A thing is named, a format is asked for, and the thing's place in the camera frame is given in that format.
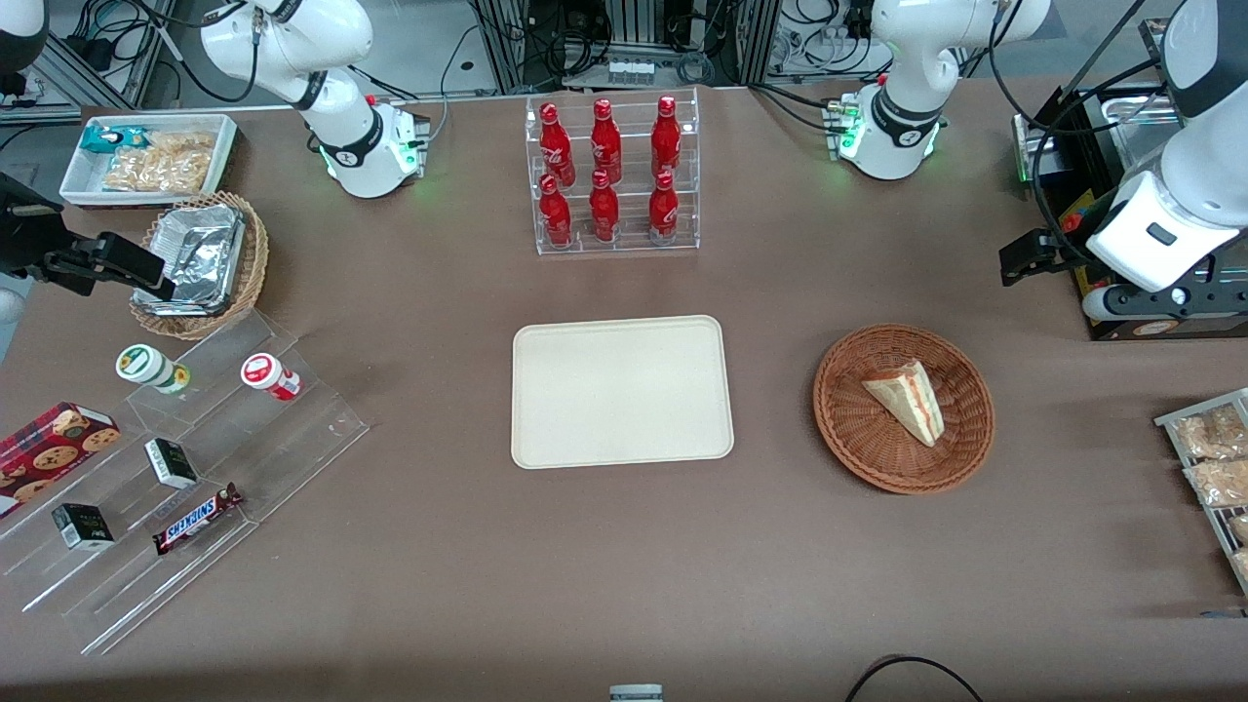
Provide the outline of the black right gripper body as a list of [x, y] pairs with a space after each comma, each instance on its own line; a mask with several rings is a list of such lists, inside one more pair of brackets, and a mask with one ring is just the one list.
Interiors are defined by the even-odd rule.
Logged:
[[14, 279], [65, 285], [66, 279], [45, 266], [47, 254], [70, 249], [59, 205], [36, 194], [17, 179], [1, 175], [1, 272]]

